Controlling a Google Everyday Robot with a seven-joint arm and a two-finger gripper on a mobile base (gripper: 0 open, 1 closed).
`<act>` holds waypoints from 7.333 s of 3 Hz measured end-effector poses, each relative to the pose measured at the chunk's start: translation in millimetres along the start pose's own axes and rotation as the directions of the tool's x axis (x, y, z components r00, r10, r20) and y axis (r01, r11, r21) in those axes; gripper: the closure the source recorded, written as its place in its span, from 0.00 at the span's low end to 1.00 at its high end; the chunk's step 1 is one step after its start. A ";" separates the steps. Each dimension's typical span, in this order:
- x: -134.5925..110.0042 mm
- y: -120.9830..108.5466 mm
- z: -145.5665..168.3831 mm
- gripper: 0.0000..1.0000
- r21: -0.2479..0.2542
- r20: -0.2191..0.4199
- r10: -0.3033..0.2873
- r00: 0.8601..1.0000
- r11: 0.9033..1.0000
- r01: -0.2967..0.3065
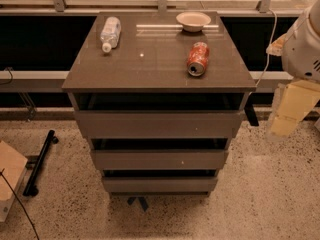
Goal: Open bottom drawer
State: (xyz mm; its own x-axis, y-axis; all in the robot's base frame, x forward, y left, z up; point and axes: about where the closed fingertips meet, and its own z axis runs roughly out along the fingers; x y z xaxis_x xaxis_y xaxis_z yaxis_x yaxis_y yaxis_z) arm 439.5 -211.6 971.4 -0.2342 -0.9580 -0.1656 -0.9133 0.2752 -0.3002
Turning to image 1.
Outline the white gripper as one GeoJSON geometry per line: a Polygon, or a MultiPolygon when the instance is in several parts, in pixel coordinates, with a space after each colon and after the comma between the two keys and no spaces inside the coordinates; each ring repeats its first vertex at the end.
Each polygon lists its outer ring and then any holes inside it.
{"type": "Polygon", "coordinates": [[[269,132],[277,137],[289,136],[320,100],[320,84],[297,80],[286,85],[269,132]]]}

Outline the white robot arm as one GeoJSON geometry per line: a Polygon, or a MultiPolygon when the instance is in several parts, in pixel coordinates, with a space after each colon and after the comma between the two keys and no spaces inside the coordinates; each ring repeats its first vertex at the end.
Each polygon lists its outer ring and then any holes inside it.
{"type": "Polygon", "coordinates": [[[305,9],[267,53],[281,57],[282,68],[293,77],[274,92],[267,132],[289,136],[320,101],[320,0],[305,9]]]}

